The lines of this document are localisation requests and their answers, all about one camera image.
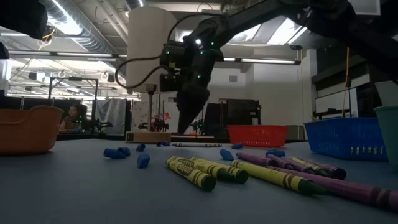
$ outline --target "child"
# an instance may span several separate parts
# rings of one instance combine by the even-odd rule
[[[87,122],[87,106],[77,104],[69,108],[69,116],[66,116],[59,128],[59,131],[81,131],[82,124]]]

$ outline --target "blue rubber piece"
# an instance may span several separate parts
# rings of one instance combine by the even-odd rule
[[[226,150],[226,149],[221,149],[220,150],[220,155],[222,156],[222,158],[226,161],[232,161],[234,160],[234,157],[232,156],[232,154]]]
[[[149,164],[150,157],[148,154],[141,154],[137,158],[138,169],[146,168]]]
[[[284,157],[284,156],[286,156],[285,151],[278,150],[278,149],[270,149],[270,150],[268,150],[268,151],[266,152],[266,156],[268,156],[269,154],[272,154],[272,155],[277,156],[277,157]]]
[[[171,146],[168,142],[165,142],[165,141],[161,141],[161,142],[158,142],[157,144],[156,144],[156,146],[157,147],[160,147],[160,146]]]
[[[139,145],[137,146],[136,151],[137,151],[137,152],[144,152],[144,149],[145,149],[145,145],[144,145],[144,144],[139,144]]]
[[[232,148],[232,149],[241,149],[241,148],[243,148],[243,144],[242,144],[242,143],[235,144],[235,145],[233,145],[231,148]]]
[[[105,149],[104,157],[108,157],[111,159],[125,159],[126,158],[126,156],[123,153],[117,151],[116,149]]]
[[[125,156],[130,156],[130,149],[128,147],[120,147],[118,151],[123,153]]]

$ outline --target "blue basket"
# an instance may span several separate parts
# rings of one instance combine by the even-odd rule
[[[313,152],[340,159],[388,161],[377,118],[333,118],[304,125]]]

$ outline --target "gray table surface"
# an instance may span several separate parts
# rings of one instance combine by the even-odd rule
[[[132,149],[131,157],[103,157],[104,148],[124,146]],[[346,169],[349,181],[398,190],[398,174],[388,163],[312,154],[306,142],[285,147],[290,156]],[[43,155],[0,157],[0,223],[398,223],[392,212],[338,197],[306,197],[253,177],[244,185],[217,182],[212,192],[204,192],[165,161],[176,155],[228,164],[220,161],[219,148],[147,145],[146,169],[136,167],[135,148],[86,139],[57,142]],[[260,148],[243,151],[265,154]]]

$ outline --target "red basket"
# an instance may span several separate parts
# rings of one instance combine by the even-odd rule
[[[281,147],[286,142],[288,127],[271,125],[228,126],[232,144],[245,146]]]

